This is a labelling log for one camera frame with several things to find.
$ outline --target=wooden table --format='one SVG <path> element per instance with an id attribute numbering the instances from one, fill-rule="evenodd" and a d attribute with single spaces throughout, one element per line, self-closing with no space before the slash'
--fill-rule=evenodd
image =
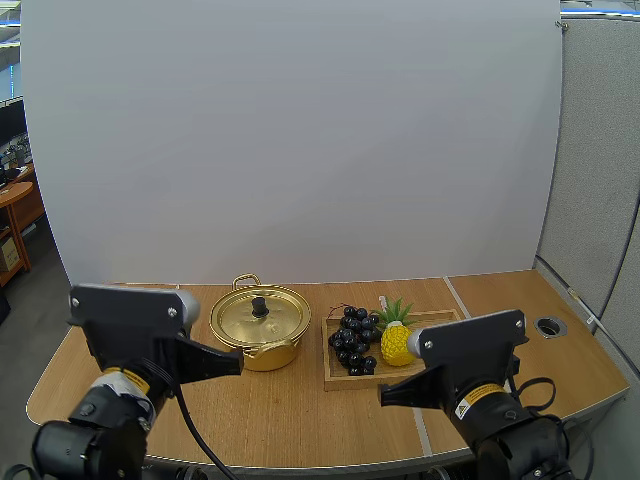
<path id="1" fill-rule="evenodd" d="M 180 288 L 192 292 L 202 307 L 192 337 L 219 347 L 208 317 L 215 301 L 230 287 Z M 380 295 L 402 296 L 414 302 L 415 311 L 456 309 L 461 318 L 467 309 L 471 315 L 522 309 L 531 341 L 516 349 L 522 359 L 516 383 L 535 376 L 552 377 L 558 396 L 549 411 L 562 417 L 602 407 L 628 388 L 600 344 L 535 271 L 290 288 L 308 300 L 313 315 L 293 363 L 273 372 L 245 371 L 240 377 L 184 387 L 193 420 L 219 457 L 228 465 L 262 467 L 241 469 L 243 473 L 291 475 L 291 468 L 313 467 L 334 467 L 331 472 L 336 474 L 374 470 L 377 474 L 405 473 L 447 455 L 468 453 L 439 411 L 381 408 L 375 389 L 324 391 L 320 319 L 331 306 L 342 302 L 374 308 Z M 563 319 L 568 325 L 567 336 L 543 339 L 532 327 L 532 321 L 542 315 Z M 38 424 L 65 419 L 99 374 L 82 331 L 72 329 L 29 399 L 29 418 Z M 535 403 L 547 396 L 548 391 L 540 386 L 528 390 L 523 399 Z M 148 453 L 208 463 L 175 401 L 168 402 L 154 426 Z M 309 477 L 324 475 L 327 470 L 302 472 Z"/>
<path id="2" fill-rule="evenodd" d="M 31 182 L 19 182 L 0 188 L 0 208 L 6 208 L 7 220 L 9 223 L 9 228 L 0 232 L 0 240 L 10 234 L 13 237 L 16 249 L 18 250 L 18 255 L 20 256 L 20 260 L 11 270 L 7 272 L 0 272 L 1 287 L 4 287 L 21 268 L 24 268 L 27 272 L 31 270 L 31 262 L 27 255 L 27 249 L 24 246 L 21 230 L 18 227 L 14 206 L 18 200 L 26 197 L 32 190 L 33 183 Z"/>

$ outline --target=bunch of grapes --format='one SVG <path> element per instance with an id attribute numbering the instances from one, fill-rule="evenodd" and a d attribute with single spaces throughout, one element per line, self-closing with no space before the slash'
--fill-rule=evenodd
<path id="1" fill-rule="evenodd" d="M 340 328 L 329 337 L 340 364 L 349 370 L 349 375 L 373 375 L 378 364 L 372 356 L 365 357 L 371 343 L 379 342 L 382 332 L 376 328 L 380 319 L 369 315 L 364 308 L 346 307 Z"/>

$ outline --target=gray partition wall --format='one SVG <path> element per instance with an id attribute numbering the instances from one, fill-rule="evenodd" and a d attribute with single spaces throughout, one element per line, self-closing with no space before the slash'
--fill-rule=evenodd
<path id="1" fill-rule="evenodd" d="M 577 17 L 563 16 L 569 28 L 563 40 L 560 135 L 538 255 L 638 365 L 640 18 Z M 536 268 L 564 293 L 542 263 Z M 596 338 L 627 376 L 631 391 L 590 426 L 596 453 L 591 478 L 639 478 L 640 382 L 609 339 L 600 331 Z M 572 460 L 578 476 L 587 453 L 583 446 Z"/>

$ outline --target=white paper backdrop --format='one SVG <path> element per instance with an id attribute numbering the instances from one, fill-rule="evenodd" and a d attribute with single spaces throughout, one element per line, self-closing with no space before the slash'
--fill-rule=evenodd
<path id="1" fill-rule="evenodd" d="M 557 0 L 25 2 L 27 124 L 72 282 L 530 268 Z"/>

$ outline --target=yellow pineapple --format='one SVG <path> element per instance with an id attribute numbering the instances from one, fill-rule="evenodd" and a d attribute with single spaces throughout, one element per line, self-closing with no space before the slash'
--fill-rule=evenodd
<path id="1" fill-rule="evenodd" d="M 401 367 L 413 362 L 414 357 L 409 353 L 407 349 L 407 340 L 411 335 L 411 330 L 407 328 L 411 324 L 407 320 L 407 314 L 413 303 L 400 310 L 402 305 L 402 298 L 399 298 L 395 302 L 390 302 L 385 297 L 387 306 L 384 311 L 374 310 L 373 313 L 380 317 L 380 327 L 385 327 L 382 334 L 382 340 L 380 342 L 380 350 L 382 351 L 382 358 L 389 365 L 394 367 Z"/>

